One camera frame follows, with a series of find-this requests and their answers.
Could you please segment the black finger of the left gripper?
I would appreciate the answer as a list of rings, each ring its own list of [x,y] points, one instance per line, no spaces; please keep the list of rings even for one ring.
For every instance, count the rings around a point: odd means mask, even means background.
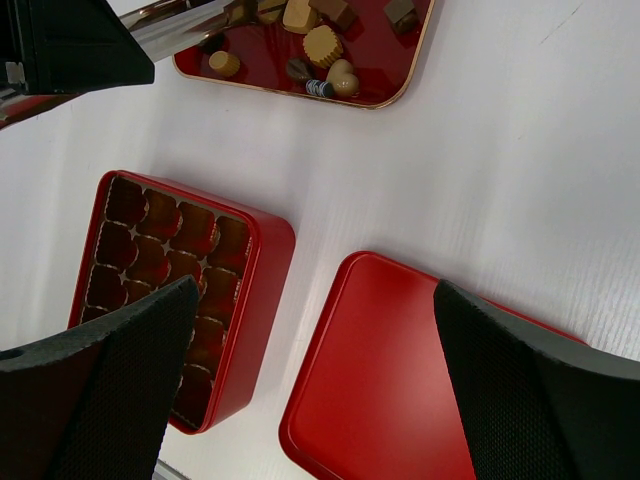
[[[1,85],[81,94],[154,81],[154,63],[106,1],[3,1]]]

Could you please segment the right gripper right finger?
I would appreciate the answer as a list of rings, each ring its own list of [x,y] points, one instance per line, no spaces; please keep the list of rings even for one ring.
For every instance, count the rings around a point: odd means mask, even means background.
[[[434,314],[477,478],[638,478],[638,362],[449,281]]]

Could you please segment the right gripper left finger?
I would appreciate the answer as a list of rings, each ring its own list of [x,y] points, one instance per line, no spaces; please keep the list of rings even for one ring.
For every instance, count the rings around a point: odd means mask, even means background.
[[[4,479],[149,479],[199,292],[185,276],[117,311],[1,353]]]

